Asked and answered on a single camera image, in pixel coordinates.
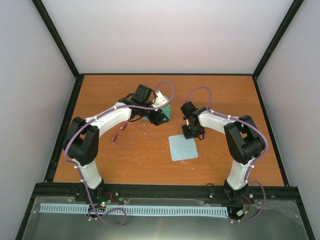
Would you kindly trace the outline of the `grey felt glasses case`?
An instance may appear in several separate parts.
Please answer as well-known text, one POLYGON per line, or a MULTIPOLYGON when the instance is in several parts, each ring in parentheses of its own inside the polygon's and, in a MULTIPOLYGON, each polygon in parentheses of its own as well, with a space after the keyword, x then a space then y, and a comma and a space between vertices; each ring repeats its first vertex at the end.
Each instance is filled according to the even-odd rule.
MULTIPOLYGON (((167 105, 166 107, 162 108, 162 112, 168 117, 168 119, 171 119, 171 105, 167 105)), ((143 121, 149 121, 149 119, 147 117, 143 117, 142 118, 143 121)))

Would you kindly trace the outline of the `light blue cleaning cloth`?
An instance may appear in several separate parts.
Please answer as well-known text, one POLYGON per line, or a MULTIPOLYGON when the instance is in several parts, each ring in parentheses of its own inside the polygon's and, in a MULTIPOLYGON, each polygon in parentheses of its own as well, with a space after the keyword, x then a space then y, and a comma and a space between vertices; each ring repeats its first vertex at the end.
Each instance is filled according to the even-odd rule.
POLYGON ((168 137, 171 160, 173 162, 198 158, 195 140, 185 139, 183 134, 168 137))

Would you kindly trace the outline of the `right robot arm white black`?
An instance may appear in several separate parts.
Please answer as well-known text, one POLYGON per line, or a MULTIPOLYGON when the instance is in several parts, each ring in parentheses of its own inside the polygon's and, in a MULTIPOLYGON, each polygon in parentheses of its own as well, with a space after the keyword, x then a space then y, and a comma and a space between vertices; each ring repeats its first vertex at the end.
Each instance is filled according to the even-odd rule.
POLYGON ((225 135, 232 157, 229 176, 224 181, 224 197, 232 203, 240 199, 248 187, 248 177, 254 162, 268 149, 266 137, 257 129, 249 115, 224 115, 212 109, 197 108, 190 101, 180 108, 186 124, 182 126, 185 139, 203 140, 205 129, 225 135))

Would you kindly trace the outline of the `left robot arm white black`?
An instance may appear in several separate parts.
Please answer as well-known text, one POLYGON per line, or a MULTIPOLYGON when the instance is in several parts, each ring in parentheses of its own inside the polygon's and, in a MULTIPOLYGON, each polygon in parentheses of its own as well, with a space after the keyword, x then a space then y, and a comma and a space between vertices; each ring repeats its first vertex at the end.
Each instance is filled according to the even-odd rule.
POLYGON ((104 195, 104 180, 99 174, 96 158, 100 137, 120 123, 129 124, 138 116, 147 118, 155 126, 170 119, 163 108, 172 101, 158 89, 140 84, 134 93, 119 99, 112 107, 91 117, 75 117, 69 126, 64 143, 63 157, 80 175, 80 181, 87 187, 86 195, 92 201, 99 201, 104 195))

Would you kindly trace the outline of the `pink sunglasses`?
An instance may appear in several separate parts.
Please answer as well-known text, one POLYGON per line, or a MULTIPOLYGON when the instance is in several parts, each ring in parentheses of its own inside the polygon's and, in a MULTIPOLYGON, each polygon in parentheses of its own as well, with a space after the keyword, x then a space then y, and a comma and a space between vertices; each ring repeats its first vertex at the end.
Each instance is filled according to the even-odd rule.
POLYGON ((139 145, 147 143, 149 139, 143 127, 127 121, 114 135, 111 143, 119 149, 136 154, 139 152, 139 145))

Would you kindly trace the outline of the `metal front plate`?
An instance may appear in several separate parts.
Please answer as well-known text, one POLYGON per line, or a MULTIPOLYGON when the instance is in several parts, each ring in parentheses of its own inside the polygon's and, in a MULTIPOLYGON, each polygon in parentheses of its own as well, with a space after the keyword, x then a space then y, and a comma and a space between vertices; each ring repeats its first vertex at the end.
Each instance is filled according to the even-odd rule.
POLYGON ((40 204, 84 204, 73 197, 35 199, 24 240, 306 240, 293 200, 255 201, 242 220, 208 216, 128 216, 123 206, 222 207, 200 200, 131 198, 95 213, 40 213, 40 204))

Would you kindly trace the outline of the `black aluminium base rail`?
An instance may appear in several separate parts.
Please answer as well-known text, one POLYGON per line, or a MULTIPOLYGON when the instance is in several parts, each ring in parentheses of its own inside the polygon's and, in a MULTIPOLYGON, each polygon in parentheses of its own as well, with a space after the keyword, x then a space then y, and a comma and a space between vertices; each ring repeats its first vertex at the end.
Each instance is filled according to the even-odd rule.
MULTIPOLYGON (((96 190, 90 190, 95 204, 109 200, 115 203, 131 198, 142 199, 188 199, 200 200, 210 204, 239 204, 243 196, 253 195, 254 200, 263 200, 259 186, 249 186, 235 200, 226 198, 223 186, 201 185, 145 185, 145 184, 103 184, 96 190)), ((88 203, 88 196, 82 183, 37 183, 31 197, 74 197, 78 202, 88 203)))

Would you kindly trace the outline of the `black frame post left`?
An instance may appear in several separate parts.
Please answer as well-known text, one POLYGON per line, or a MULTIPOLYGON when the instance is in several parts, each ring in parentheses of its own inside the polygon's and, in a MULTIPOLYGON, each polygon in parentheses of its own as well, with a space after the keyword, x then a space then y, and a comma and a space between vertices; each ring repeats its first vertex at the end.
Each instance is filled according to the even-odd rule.
POLYGON ((58 47, 65 63, 67 64, 69 70, 71 71, 72 75, 75 79, 80 76, 80 73, 69 53, 67 50, 49 12, 47 11, 44 3, 42 0, 32 0, 34 7, 36 8, 39 16, 41 17, 44 25, 46 26, 48 32, 50 33, 53 41, 55 42, 56 46, 58 47))

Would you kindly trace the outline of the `black frame post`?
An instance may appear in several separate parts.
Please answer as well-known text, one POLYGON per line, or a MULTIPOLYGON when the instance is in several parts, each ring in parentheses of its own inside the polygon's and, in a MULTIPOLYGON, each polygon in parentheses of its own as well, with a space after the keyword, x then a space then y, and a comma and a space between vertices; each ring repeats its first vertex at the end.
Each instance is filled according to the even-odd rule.
POLYGON ((293 21, 294 17, 296 16, 297 12, 299 11, 299 9, 303 3, 304 3, 304 0, 293 0, 292 1, 289 9, 287 10, 286 14, 284 15, 279 27, 277 28, 275 34, 273 35, 270 43, 268 44, 264 54, 262 55, 260 61, 258 62, 257 67, 255 68, 255 70, 252 74, 252 78, 254 81, 258 80, 258 77, 262 73, 264 67, 266 66, 266 64, 269 61, 270 57, 272 56, 273 52, 277 48, 282 37, 286 33, 288 27, 290 26, 291 22, 293 21))
POLYGON ((53 41, 55 42, 56 46, 58 47, 65 63, 67 64, 69 70, 71 71, 72 75, 75 79, 80 76, 80 73, 69 53, 67 50, 49 12, 47 11, 44 3, 42 0, 32 0, 34 7, 36 8, 39 16, 41 17, 44 25, 46 26, 48 32, 50 33, 53 41))

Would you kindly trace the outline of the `black frame post right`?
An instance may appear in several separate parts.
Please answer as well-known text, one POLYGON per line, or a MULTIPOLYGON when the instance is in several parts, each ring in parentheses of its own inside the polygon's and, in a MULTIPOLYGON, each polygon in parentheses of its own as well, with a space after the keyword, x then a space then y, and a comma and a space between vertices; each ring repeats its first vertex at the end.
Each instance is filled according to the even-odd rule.
POLYGON ((270 43, 268 44, 264 54, 262 55, 260 61, 258 62, 257 67, 255 68, 255 70, 252 74, 252 78, 254 81, 258 80, 258 77, 262 73, 264 67, 266 66, 266 64, 269 61, 270 57, 272 56, 273 52, 277 48, 282 37, 286 33, 288 27, 290 26, 291 22, 293 21, 294 17, 296 16, 297 12, 299 11, 299 9, 303 3, 304 3, 304 0, 293 0, 292 1, 289 9, 287 10, 286 14, 284 15, 279 27, 277 28, 275 34, 273 35, 270 43))

